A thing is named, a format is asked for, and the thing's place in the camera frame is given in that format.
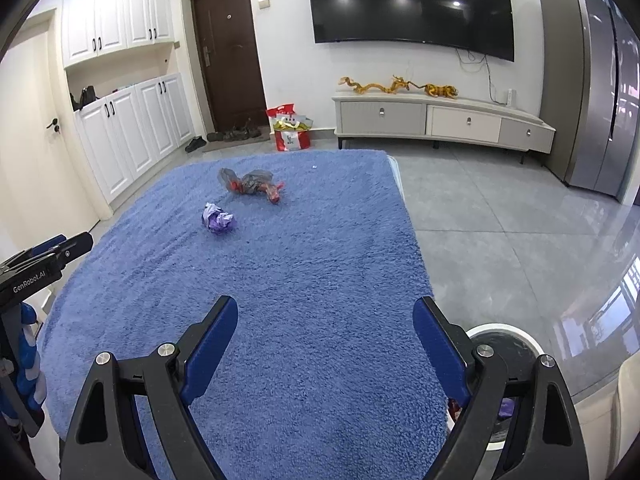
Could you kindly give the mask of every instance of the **metal screw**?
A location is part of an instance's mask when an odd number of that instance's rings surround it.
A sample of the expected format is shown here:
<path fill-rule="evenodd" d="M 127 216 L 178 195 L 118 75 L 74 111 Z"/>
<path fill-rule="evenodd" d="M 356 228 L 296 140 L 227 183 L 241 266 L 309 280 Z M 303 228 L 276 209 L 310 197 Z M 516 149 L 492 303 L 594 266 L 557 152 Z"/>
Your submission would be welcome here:
<path fill-rule="evenodd" d="M 489 345 L 478 345 L 476 351 L 482 357 L 491 357 L 494 354 L 494 349 Z"/>
<path fill-rule="evenodd" d="M 95 358 L 95 362 L 97 362 L 99 365 L 105 365 L 109 362 L 109 359 L 111 359 L 111 355 L 109 354 L 109 352 L 102 352 L 98 354 L 97 358 Z"/>
<path fill-rule="evenodd" d="M 158 354 L 162 357 L 167 357 L 168 355 L 174 353 L 174 350 L 175 346 L 173 346 L 171 343 L 164 343 L 158 347 Z"/>
<path fill-rule="evenodd" d="M 547 354 L 542 354 L 540 356 L 540 362 L 542 363 L 543 366 L 546 366 L 547 368 L 553 368 L 554 366 L 556 366 L 556 360 Z"/>

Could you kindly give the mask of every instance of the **flat screen tv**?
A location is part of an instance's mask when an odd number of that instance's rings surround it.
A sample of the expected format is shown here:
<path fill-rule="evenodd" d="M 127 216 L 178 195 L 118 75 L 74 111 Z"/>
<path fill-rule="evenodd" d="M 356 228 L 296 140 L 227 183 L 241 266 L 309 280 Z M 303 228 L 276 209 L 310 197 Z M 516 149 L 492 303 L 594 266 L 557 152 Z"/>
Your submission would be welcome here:
<path fill-rule="evenodd" d="M 316 43 L 414 41 L 513 61 L 511 0 L 311 0 Z"/>

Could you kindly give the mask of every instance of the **refrigerator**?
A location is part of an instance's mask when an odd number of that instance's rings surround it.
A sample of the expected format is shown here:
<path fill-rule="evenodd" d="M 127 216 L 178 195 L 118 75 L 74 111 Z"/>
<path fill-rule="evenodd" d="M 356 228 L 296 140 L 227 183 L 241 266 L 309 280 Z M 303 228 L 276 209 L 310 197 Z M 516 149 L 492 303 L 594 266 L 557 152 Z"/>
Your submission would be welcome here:
<path fill-rule="evenodd" d="M 615 196 L 638 126 L 638 38 L 603 0 L 540 0 L 540 118 L 556 129 L 545 165 L 570 186 Z"/>

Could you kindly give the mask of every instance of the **blue fuzzy rug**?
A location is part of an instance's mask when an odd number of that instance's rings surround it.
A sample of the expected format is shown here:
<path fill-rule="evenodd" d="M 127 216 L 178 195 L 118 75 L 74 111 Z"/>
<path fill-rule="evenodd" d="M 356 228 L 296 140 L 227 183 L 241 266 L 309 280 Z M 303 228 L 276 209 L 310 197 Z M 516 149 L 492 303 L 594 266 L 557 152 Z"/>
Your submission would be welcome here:
<path fill-rule="evenodd" d="M 280 203 L 228 194 L 223 166 L 273 171 Z M 238 227 L 208 232 L 205 202 Z M 55 430 L 66 435 L 98 353 L 147 355 L 221 294 L 238 302 L 238 328 L 191 413 L 229 480 L 422 478 L 446 404 L 412 327 L 414 301 L 432 291 L 385 153 L 230 158 L 158 181 L 76 270 L 39 338 Z"/>

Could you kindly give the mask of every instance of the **yellow dragon toy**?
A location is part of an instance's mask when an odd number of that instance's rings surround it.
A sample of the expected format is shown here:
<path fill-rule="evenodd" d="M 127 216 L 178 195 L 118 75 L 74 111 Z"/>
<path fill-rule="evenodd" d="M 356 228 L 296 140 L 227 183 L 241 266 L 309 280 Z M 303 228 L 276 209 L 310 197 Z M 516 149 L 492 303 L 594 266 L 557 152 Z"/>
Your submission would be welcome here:
<path fill-rule="evenodd" d="M 389 88 L 382 86 L 378 83 L 369 83 L 366 86 L 362 86 L 360 83 L 352 81 L 349 77 L 342 77 L 338 84 L 348 86 L 353 88 L 353 91 L 356 94 L 364 94 L 367 90 L 371 88 L 377 88 L 378 90 L 383 91 L 385 94 L 395 94 L 398 92 L 398 89 L 404 88 L 405 90 L 409 90 L 409 85 L 415 86 L 417 89 L 424 89 L 424 93 L 430 95 L 431 97 L 448 97 L 449 99 L 455 99 L 458 96 L 458 90 L 455 87 L 447 85 L 447 86 L 436 86 L 431 83 L 427 83 L 426 85 L 418 86 L 413 81 L 405 81 L 402 77 L 394 76 L 394 80 L 391 83 Z"/>

